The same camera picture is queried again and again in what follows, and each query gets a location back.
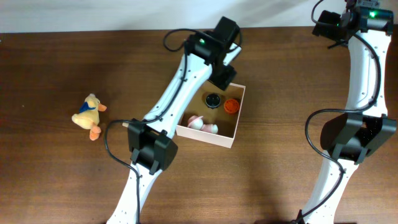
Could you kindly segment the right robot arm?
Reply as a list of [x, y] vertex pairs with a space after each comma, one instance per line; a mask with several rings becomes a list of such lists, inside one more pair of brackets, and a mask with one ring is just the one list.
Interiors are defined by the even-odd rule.
[[321, 132], [323, 162], [309, 201], [294, 223], [333, 223], [351, 176], [397, 130], [388, 118], [384, 97], [386, 54], [392, 39], [394, 13], [379, 1], [347, 1], [342, 14], [323, 11], [312, 34], [347, 47], [350, 54], [349, 93], [339, 115]]

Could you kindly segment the yellow plush duck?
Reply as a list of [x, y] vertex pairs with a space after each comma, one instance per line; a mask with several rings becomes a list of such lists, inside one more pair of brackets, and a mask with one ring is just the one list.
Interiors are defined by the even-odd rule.
[[107, 106], [103, 105], [95, 94], [90, 93], [79, 109], [79, 113], [72, 116], [72, 121], [83, 129], [90, 131], [89, 138], [95, 141], [99, 138], [101, 128], [99, 112], [106, 111]]

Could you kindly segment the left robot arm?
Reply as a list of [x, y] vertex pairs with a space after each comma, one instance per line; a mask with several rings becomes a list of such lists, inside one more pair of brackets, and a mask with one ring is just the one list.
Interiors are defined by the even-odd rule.
[[235, 42], [242, 33], [235, 21], [222, 17], [213, 30], [190, 32], [180, 46], [183, 56], [178, 70], [155, 106], [142, 120], [116, 119], [109, 123], [127, 126], [131, 161], [126, 163], [110, 155], [129, 169], [129, 177], [108, 223], [140, 222], [141, 210], [156, 178], [177, 154], [175, 130], [195, 93], [205, 82], [225, 90], [236, 76], [230, 62], [242, 49], [241, 43]]

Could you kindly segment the black round cap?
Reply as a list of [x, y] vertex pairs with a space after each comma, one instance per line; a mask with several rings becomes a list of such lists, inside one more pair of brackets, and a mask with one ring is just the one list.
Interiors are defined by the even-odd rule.
[[205, 98], [205, 104], [208, 108], [211, 109], [216, 109], [220, 106], [221, 104], [221, 97], [219, 94], [216, 93], [210, 93], [209, 95], [206, 96]]

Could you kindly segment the orange round ball toy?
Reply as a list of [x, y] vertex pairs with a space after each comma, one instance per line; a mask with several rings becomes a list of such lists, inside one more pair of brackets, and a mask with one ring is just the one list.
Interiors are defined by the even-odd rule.
[[240, 109], [240, 104], [238, 100], [231, 98], [224, 102], [223, 108], [227, 114], [236, 114]]

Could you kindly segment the pink hat duck figurine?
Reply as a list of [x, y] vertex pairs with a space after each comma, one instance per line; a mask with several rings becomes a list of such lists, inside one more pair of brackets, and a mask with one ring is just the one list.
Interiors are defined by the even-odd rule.
[[203, 116], [191, 116], [188, 119], [187, 127], [211, 134], [218, 133], [218, 126], [216, 124], [205, 124], [203, 121]]

